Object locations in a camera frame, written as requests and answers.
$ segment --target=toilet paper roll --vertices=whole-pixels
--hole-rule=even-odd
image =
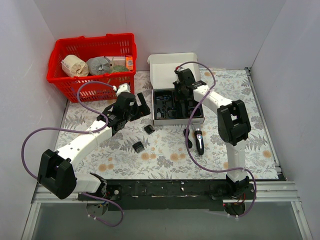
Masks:
[[[69,77],[85,77],[89,74],[88,65],[75,55],[66,56],[61,62],[62,70]]]
[[[102,75],[111,73],[111,62],[105,56],[97,56],[86,61],[91,75]]]

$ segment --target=cable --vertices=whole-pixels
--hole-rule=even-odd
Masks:
[[[241,196],[239,197],[238,201],[234,202],[233,204],[237,205],[240,202],[240,200],[241,200]]]
[[[243,194],[243,200],[242,200],[242,202],[240,204],[243,204],[245,202],[245,200],[246,200],[246,194],[244,193]]]
[[[122,222],[122,220],[124,219],[124,215],[125,215],[124,210],[121,208],[121,206],[120,206],[119,204],[115,203],[114,201],[111,201],[111,200],[108,200],[108,199],[105,199],[105,198],[102,198],[102,197],[98,197],[98,196],[93,196],[93,195],[90,195],[90,194],[85,193],[85,192],[81,192],[81,194],[84,195],[84,196],[87,196],[87,197],[96,199],[96,200],[101,200],[101,201],[104,201],[104,202],[108,202],[108,203],[110,203],[110,204],[113,204],[113,205],[115,205],[115,206],[120,210],[120,212],[121,212],[121,219],[120,219],[117,223],[115,223],[115,224],[109,223],[109,222],[107,222],[107,221],[105,221],[105,220],[102,220],[102,219],[99,218],[99,217],[96,217],[96,216],[94,216],[94,215],[89,214],[89,216],[92,217],[93,219],[98,220],[99,222],[101,222],[101,223],[103,223],[103,224],[105,224],[105,225],[107,225],[107,226],[109,226],[109,227],[116,227],[116,226],[118,226],[118,225]]]
[[[42,127],[42,128],[39,128],[37,130],[34,130],[33,132],[31,132],[26,138],[25,140],[23,141],[23,144],[22,144],[22,147],[21,147],[21,160],[22,160],[22,164],[23,164],[23,167],[24,169],[26,170],[26,172],[31,176],[33,177],[34,179],[37,179],[36,175],[34,175],[30,170],[29,168],[27,167],[27,164],[26,164],[26,160],[25,160],[25,147],[26,147],[26,143],[27,141],[29,140],[29,138],[31,138],[34,134],[38,133],[38,132],[41,132],[41,131],[44,131],[44,130],[55,130],[55,131],[62,131],[62,132],[67,132],[67,133],[74,133],[74,134],[90,134],[90,133],[97,133],[103,129],[105,129],[107,126],[108,126],[108,118],[106,115],[104,115],[102,112],[99,112],[97,110],[94,110],[88,106],[86,106],[85,104],[83,104],[81,101],[80,101],[80,91],[81,89],[88,85],[88,84],[102,84],[102,85],[106,85],[110,88],[114,88],[112,85],[108,84],[108,83],[104,83],[104,82],[99,82],[99,81],[90,81],[90,82],[86,82],[85,84],[83,84],[81,87],[79,87],[77,93],[76,93],[76,99],[78,100],[78,102],[80,103],[80,105],[82,107],[84,107],[85,109],[88,109],[89,111],[93,112],[93,113],[96,113],[96,114],[99,114],[99,115],[102,115],[105,119],[105,125],[103,125],[102,127],[100,127],[99,129],[96,129],[96,130],[93,130],[92,132],[89,132],[89,131],[77,131],[77,130],[71,130],[71,129],[65,129],[65,128],[60,128],[60,127]]]
[[[211,170],[211,169],[208,169],[204,166],[201,166],[197,161],[196,159],[192,156],[190,150],[189,150],[189,147],[188,147],[188,131],[189,131],[189,126],[190,126],[190,123],[192,121],[192,118],[194,117],[195,115],[195,112],[196,110],[199,108],[199,106],[201,105],[201,103],[206,99],[206,97],[210,94],[211,90],[215,87],[216,85],[216,78],[213,74],[213,72],[204,64],[200,63],[200,62],[197,62],[197,61],[187,61],[187,62],[184,62],[182,63],[181,65],[177,66],[175,68],[175,70],[178,70],[179,68],[181,68],[183,65],[185,64],[198,64],[198,65],[201,65],[203,67],[205,67],[211,74],[212,78],[213,78],[213,85],[209,88],[209,90],[205,93],[205,95],[203,96],[203,98],[198,102],[198,104],[195,106],[195,108],[193,109],[191,115],[190,115],[190,118],[189,118],[189,121],[188,121],[188,124],[186,125],[186,134],[185,134],[185,146],[186,146],[186,150],[191,158],[191,160],[201,169],[205,170],[205,171],[208,171],[208,172],[211,172],[211,173],[226,173],[226,172],[230,172],[230,171],[235,171],[235,170],[244,170],[246,171],[247,173],[250,174],[251,178],[252,178],[252,181],[253,181],[253,185],[254,185],[254,197],[253,197],[253,200],[248,208],[248,210],[246,212],[244,212],[243,214],[241,214],[239,217],[243,217],[245,215],[247,215],[248,212],[251,211],[252,207],[254,206],[255,204],[255,200],[257,198],[257,183],[256,183],[256,180],[255,180],[255,177],[254,175],[252,174],[252,172],[248,169],[245,169],[243,167],[234,167],[234,168],[230,168],[230,169],[226,169],[226,170]]]
[[[84,107],[85,109],[88,109],[89,111],[93,112],[93,113],[96,113],[96,114],[99,114],[99,115],[103,116],[104,119],[105,119],[105,124],[104,124],[101,128],[96,129],[96,130],[93,130],[93,131],[91,131],[91,132],[90,132],[90,131],[70,130],[70,129],[60,128],[60,127],[42,127],[42,128],[39,128],[39,129],[34,130],[33,132],[31,132],[31,133],[25,138],[25,140],[23,141],[23,144],[22,144],[22,147],[21,147],[21,160],[22,160],[22,164],[23,164],[23,167],[24,167],[24,169],[26,170],[26,172],[27,172],[31,177],[33,177],[34,179],[37,180],[37,176],[34,175],[34,174],[29,170],[29,168],[27,167],[27,164],[26,164],[26,160],[25,160],[25,147],[26,147],[27,141],[29,140],[29,138],[31,138],[31,136],[33,136],[34,134],[36,134],[36,133],[38,133],[38,132],[44,131],[44,130],[56,130],[56,131],[62,131],[62,132],[68,132],[68,133],[75,133],[75,134],[91,134],[91,133],[97,133],[97,132],[105,129],[105,128],[108,126],[108,118],[107,118],[106,115],[104,115],[102,112],[99,112],[99,111],[97,111],[97,110],[94,110],[94,109],[86,106],[86,105],[85,105],[84,103],[82,103],[81,100],[80,100],[80,96],[79,96],[79,95],[80,95],[81,89],[82,89],[83,87],[85,87],[86,85],[89,85],[89,84],[102,84],[102,85],[106,85],[106,86],[108,86],[108,87],[110,87],[110,88],[112,88],[112,89],[114,88],[114,86],[112,86],[112,85],[110,85],[110,84],[108,84],[108,83],[104,83],[104,82],[90,81],[90,82],[86,82],[86,83],[83,84],[81,87],[79,87],[79,89],[78,89],[78,91],[77,91],[77,93],[76,93],[76,99],[78,100],[78,102],[80,103],[80,105],[81,105],[82,107]],[[104,220],[100,219],[99,217],[96,217],[96,216],[91,215],[91,214],[90,214],[90,217],[92,217],[92,218],[94,218],[95,220],[98,220],[99,222],[101,222],[101,223],[103,223],[103,224],[105,224],[105,225],[107,225],[107,226],[110,226],[110,227],[116,227],[116,226],[118,226],[118,225],[122,222],[122,220],[123,220],[123,218],[124,218],[124,211],[123,211],[123,209],[122,209],[117,203],[115,203],[115,202],[113,202],[113,201],[111,201],[111,200],[108,200],[108,199],[105,199],[105,198],[102,198],[102,197],[93,196],[93,195],[90,195],[90,194],[84,193],[84,192],[82,192],[81,194],[84,195],[84,196],[93,198],[93,199],[102,200],[102,201],[108,202],[108,203],[110,203],[110,204],[113,204],[113,205],[115,205],[115,206],[121,211],[121,219],[120,219],[120,221],[119,221],[118,223],[116,223],[116,224],[109,223],[109,222],[104,221]]]

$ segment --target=glass panel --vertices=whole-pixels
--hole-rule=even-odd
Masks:
[[[34,240],[299,240],[302,236],[290,202],[257,202],[235,220],[202,209],[126,210],[118,227],[87,217],[85,203],[42,203]],[[118,211],[102,218],[115,223]]]

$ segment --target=floral pattern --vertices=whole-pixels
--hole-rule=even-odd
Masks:
[[[208,85],[213,84],[210,73],[200,70],[201,79]],[[244,70],[216,70],[215,91],[222,96],[245,102],[251,121],[251,132],[245,149],[246,166],[258,179],[277,179],[275,158],[260,117],[252,89]],[[148,71],[138,71],[134,77],[135,93],[142,92],[151,108],[152,85]],[[114,103],[114,100],[87,102],[98,111]],[[227,150],[218,134],[217,116],[207,107],[204,108],[205,121],[202,126],[204,155],[198,155],[195,136],[190,149],[199,164],[214,170],[228,168]],[[85,130],[97,115],[80,106],[70,103],[64,120],[64,127]],[[152,115],[128,122],[111,139],[101,143],[77,166],[76,172],[96,173],[105,179],[225,179],[225,173],[211,173],[197,167],[185,146],[183,130],[185,125],[155,126],[155,132],[148,135],[144,127],[152,124]],[[76,138],[78,134],[61,132],[58,148]],[[132,145],[141,141],[145,150],[136,153]]]

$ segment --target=open box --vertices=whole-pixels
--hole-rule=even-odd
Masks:
[[[152,90],[152,119],[155,126],[159,125],[185,125],[188,123],[191,112],[198,102],[193,99],[178,101],[175,98],[173,82],[177,80],[175,68],[188,61],[198,61],[193,52],[152,54],[147,62],[150,64],[150,80]],[[189,68],[195,78],[200,80],[199,66],[188,63],[183,68]],[[202,105],[196,111],[191,123],[203,124],[205,115]]]

